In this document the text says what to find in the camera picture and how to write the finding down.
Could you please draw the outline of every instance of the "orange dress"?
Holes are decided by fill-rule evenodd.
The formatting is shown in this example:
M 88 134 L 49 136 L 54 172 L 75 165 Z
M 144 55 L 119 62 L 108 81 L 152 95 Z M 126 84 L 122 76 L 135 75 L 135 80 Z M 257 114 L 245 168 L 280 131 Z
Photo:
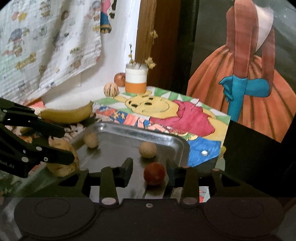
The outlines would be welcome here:
M 268 81 L 268 97 L 244 96 L 238 123 L 281 142 L 296 112 L 296 95 L 274 69 L 275 35 L 271 28 L 261 45 L 261 57 L 255 55 L 259 23 L 252 0 L 235 0 L 227 14 L 226 44 L 216 49 L 198 67 L 189 80 L 187 95 L 214 109 L 227 113 L 229 103 L 219 82 L 236 75 L 248 80 Z

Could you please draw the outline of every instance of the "red ball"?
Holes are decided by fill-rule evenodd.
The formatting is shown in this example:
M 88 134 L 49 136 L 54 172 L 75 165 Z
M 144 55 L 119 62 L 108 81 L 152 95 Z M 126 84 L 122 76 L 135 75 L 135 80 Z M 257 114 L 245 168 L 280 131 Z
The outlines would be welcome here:
M 114 76 L 114 83 L 119 87 L 124 87 L 126 85 L 126 74 L 118 73 Z
M 163 165 L 156 162 L 149 164 L 144 170 L 144 180 L 147 185 L 156 186 L 161 184 L 165 178 L 165 169 Z

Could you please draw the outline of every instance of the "white fabric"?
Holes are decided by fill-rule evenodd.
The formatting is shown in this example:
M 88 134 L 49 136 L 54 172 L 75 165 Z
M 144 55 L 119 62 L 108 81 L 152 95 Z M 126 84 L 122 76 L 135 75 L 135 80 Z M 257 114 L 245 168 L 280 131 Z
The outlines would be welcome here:
M 94 66 L 101 1 L 13 0 L 0 11 L 0 97 L 26 104 Z
M 258 41 L 256 46 L 256 51 L 261 47 L 263 42 L 266 40 L 270 33 L 272 24 L 274 22 L 274 11 L 269 8 L 263 8 L 255 5 L 258 17 Z

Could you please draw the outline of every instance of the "white wall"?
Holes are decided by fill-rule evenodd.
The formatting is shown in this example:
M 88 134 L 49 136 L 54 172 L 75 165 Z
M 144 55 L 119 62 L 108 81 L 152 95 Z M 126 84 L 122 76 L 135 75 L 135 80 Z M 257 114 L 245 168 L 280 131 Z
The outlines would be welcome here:
M 103 86 L 113 82 L 114 75 L 124 72 L 132 44 L 135 54 L 140 0 L 117 1 L 112 31 L 101 34 L 102 52 L 98 63 L 51 89 L 42 100 L 48 108 L 73 108 L 102 97 Z

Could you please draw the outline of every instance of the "yellow banana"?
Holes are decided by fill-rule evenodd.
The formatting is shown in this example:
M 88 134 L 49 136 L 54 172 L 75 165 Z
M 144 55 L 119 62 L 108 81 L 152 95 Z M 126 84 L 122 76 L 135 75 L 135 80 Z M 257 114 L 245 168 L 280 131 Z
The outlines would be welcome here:
M 93 102 L 74 110 L 45 109 L 41 111 L 40 116 L 44 120 L 49 120 L 55 123 L 75 124 L 90 117 L 93 110 L 92 106 Z

